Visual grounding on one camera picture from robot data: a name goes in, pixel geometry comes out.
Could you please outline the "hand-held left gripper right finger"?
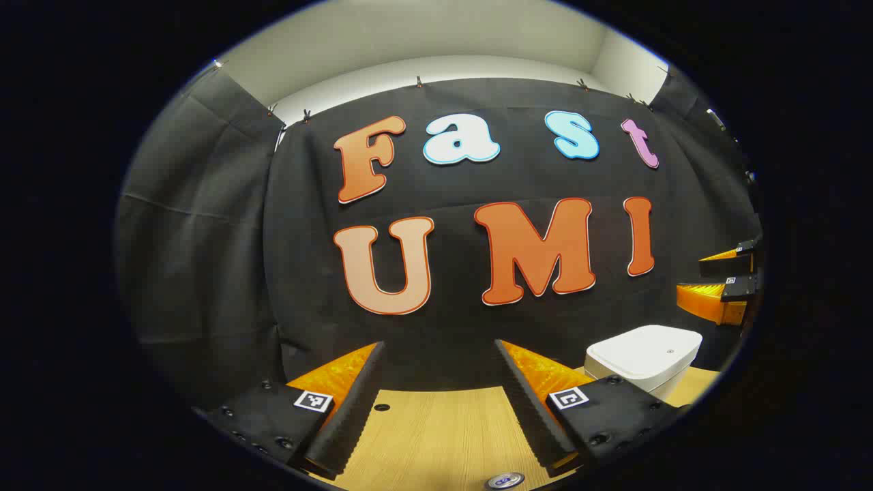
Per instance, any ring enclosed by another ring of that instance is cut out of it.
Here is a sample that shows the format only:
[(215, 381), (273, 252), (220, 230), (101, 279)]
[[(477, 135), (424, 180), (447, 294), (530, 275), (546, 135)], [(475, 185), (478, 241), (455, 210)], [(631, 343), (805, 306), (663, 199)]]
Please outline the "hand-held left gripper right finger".
[(496, 339), (502, 386), (539, 465), (556, 477), (639, 450), (680, 417), (674, 406), (619, 375), (594, 379)]

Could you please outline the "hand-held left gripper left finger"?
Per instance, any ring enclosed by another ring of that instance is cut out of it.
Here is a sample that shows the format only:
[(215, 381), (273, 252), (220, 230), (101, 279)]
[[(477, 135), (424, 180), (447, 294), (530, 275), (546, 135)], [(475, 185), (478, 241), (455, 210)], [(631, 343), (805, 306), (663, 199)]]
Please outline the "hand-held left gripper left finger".
[(194, 413), (253, 453), (333, 481), (372, 411), (384, 353), (384, 342), (371, 343), (292, 381), (264, 380)]

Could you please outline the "white desktop garbage bin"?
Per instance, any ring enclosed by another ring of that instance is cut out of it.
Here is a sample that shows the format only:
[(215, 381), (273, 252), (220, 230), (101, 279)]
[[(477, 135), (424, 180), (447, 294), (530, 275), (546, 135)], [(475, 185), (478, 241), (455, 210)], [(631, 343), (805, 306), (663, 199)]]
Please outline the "white desktop garbage bin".
[(645, 325), (593, 343), (586, 350), (585, 375), (618, 375), (651, 395), (667, 399), (695, 360), (701, 333)]

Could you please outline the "wooden desktop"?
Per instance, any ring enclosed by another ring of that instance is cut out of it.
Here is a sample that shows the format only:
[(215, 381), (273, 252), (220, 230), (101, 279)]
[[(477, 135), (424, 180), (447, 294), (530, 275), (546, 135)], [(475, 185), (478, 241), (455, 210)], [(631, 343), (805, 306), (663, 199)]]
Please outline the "wooden desktop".
[(502, 473), (521, 473), (512, 491), (553, 489), (529, 447), (502, 387), (393, 391), (373, 410), (345, 471), (346, 491), (486, 491)]

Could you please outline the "black backdrop cloth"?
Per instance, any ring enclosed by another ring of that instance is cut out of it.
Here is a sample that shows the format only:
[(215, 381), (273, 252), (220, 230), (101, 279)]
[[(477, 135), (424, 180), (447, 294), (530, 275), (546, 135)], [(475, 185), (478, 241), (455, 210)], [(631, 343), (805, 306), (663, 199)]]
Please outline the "black backdrop cloth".
[(283, 124), (212, 68), (119, 197), (119, 293), (192, 405), (383, 343), (390, 391), (499, 386), (502, 339), (573, 369), (655, 324), (719, 370), (740, 329), (681, 310), (698, 260), (760, 233), (736, 153), (612, 94), (478, 78)]

